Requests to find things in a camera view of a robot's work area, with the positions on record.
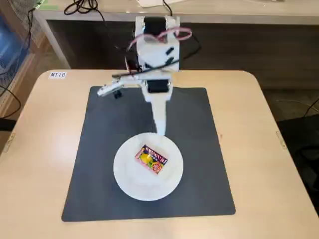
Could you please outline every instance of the cable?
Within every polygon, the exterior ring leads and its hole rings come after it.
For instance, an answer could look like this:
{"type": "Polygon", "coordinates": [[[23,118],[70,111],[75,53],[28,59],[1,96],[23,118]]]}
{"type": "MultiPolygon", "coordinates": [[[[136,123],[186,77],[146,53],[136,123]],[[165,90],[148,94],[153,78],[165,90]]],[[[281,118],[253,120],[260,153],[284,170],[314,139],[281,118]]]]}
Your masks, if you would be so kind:
{"type": "Polygon", "coordinates": [[[169,11],[169,15],[173,16],[173,11],[171,10],[170,6],[167,4],[167,2],[165,0],[163,0],[164,5],[168,8],[169,11]]]}
{"type": "MultiPolygon", "coordinates": [[[[301,101],[295,101],[295,100],[276,100],[276,102],[285,102],[285,101],[287,101],[287,102],[296,102],[296,103],[299,103],[299,104],[302,104],[302,105],[311,107],[310,104],[306,104],[306,103],[301,102],[301,101]]],[[[312,109],[312,110],[314,110],[314,111],[317,111],[317,112],[319,113],[319,110],[318,110],[317,108],[313,107],[313,106],[312,106],[310,109],[312,109]]]]}
{"type": "Polygon", "coordinates": [[[310,111],[310,109],[311,109],[318,101],[319,101],[319,98],[309,106],[309,108],[308,108],[307,111],[305,112],[303,118],[307,116],[307,114],[308,114],[308,112],[310,111]]]}
{"type": "Polygon", "coordinates": [[[91,11],[96,11],[102,18],[102,21],[103,21],[103,24],[106,28],[106,32],[107,32],[107,35],[108,35],[110,42],[112,42],[112,44],[114,45],[114,47],[116,49],[121,50],[121,51],[126,51],[126,49],[124,47],[119,47],[116,44],[114,44],[114,41],[112,41],[109,28],[106,24],[106,21],[105,21],[105,18],[103,17],[103,14],[98,9],[98,6],[99,5],[98,5],[97,0],[73,0],[73,3],[71,3],[69,6],[67,6],[65,8],[64,14],[65,15],[72,15],[76,12],[78,12],[80,14],[87,14],[91,11]]]}
{"type": "MultiPolygon", "coordinates": [[[[152,40],[155,40],[155,41],[158,41],[158,42],[162,42],[163,37],[166,36],[167,34],[169,34],[170,32],[173,32],[173,33],[176,33],[176,32],[178,32],[178,33],[187,32],[187,33],[188,33],[188,35],[182,36],[182,37],[181,37],[181,36],[174,35],[174,37],[175,37],[178,41],[188,40],[188,39],[190,39],[191,36],[192,36],[192,31],[191,31],[191,29],[190,29],[190,28],[187,28],[187,27],[172,27],[172,28],[167,29],[166,31],[161,32],[158,36],[153,36],[153,35],[151,35],[151,34],[144,34],[144,33],[142,33],[142,34],[138,35],[137,37],[135,37],[135,38],[130,42],[130,44],[129,44],[127,50],[126,50],[126,52],[129,52],[130,49],[131,49],[131,47],[132,47],[135,43],[137,43],[137,41],[138,41],[140,38],[142,38],[142,37],[143,37],[143,38],[146,38],[146,37],[147,37],[147,38],[151,38],[152,40]]],[[[126,57],[126,56],[124,56],[124,61],[125,61],[125,66],[126,66],[127,71],[128,71],[128,72],[131,72],[131,70],[130,70],[130,68],[129,68],[129,64],[128,64],[128,61],[127,61],[127,57],[126,57]]]]}
{"type": "Polygon", "coordinates": [[[149,68],[149,69],[147,69],[147,70],[143,70],[143,71],[129,72],[129,73],[124,73],[124,74],[116,74],[116,75],[112,75],[112,77],[119,79],[119,78],[124,77],[124,76],[136,76],[136,75],[144,74],[144,73],[147,73],[147,72],[159,70],[159,69],[162,69],[162,68],[164,68],[164,67],[167,67],[167,66],[176,64],[176,63],[178,63],[178,62],[187,60],[188,58],[190,58],[190,57],[196,55],[196,54],[201,50],[200,42],[199,42],[199,40],[197,39],[197,37],[194,35],[194,33],[192,34],[192,38],[196,41],[196,43],[197,43],[197,48],[196,48],[195,50],[189,52],[186,56],[184,56],[182,60],[181,60],[181,59],[178,59],[178,60],[172,61],[172,62],[169,63],[169,64],[164,64],[164,65],[160,65],[160,66],[156,66],[156,67],[151,67],[151,68],[149,68]]]}
{"type": "Polygon", "coordinates": [[[3,88],[3,90],[5,91],[8,91],[15,99],[16,101],[18,102],[19,106],[18,108],[13,111],[12,113],[10,113],[9,115],[7,116],[4,116],[4,117],[1,117],[0,119],[6,119],[6,118],[9,118],[10,116],[14,115],[15,113],[17,113],[20,109],[21,109],[21,101],[19,100],[19,98],[11,91],[9,90],[8,88],[4,87],[4,86],[0,86],[0,88],[3,88]]]}

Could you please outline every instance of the wooden table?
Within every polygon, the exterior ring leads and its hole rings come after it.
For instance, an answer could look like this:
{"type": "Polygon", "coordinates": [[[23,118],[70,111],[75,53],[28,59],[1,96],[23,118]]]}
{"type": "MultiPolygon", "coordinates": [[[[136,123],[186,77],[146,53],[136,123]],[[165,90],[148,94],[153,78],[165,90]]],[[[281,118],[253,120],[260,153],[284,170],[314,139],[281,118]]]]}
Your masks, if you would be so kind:
{"type": "Polygon", "coordinates": [[[48,79],[50,72],[39,77],[0,157],[0,238],[318,238],[318,216],[262,91],[242,71],[174,75],[176,86],[207,89],[235,215],[62,222],[89,89],[112,73],[68,70],[65,79],[48,79]]]}
{"type": "MultiPolygon", "coordinates": [[[[39,21],[56,54],[65,67],[70,64],[61,49],[49,20],[101,21],[97,12],[65,15],[64,9],[73,0],[46,0],[34,15],[39,21]]],[[[135,21],[137,15],[168,15],[163,6],[142,8],[136,0],[98,0],[99,10],[106,21],[135,21]]],[[[171,4],[181,22],[249,23],[319,25],[318,0],[287,0],[262,3],[258,0],[186,0],[171,4]]]]}

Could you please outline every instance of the snack package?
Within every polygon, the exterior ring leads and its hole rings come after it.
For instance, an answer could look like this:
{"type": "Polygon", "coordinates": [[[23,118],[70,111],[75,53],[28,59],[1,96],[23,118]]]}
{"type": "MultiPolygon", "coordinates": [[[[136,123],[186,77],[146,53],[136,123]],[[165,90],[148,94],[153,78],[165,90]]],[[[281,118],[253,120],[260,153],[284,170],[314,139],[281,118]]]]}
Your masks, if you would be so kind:
{"type": "Polygon", "coordinates": [[[135,158],[145,167],[150,169],[152,172],[158,174],[167,163],[167,159],[161,156],[156,151],[144,145],[141,150],[137,153],[135,158]]]}

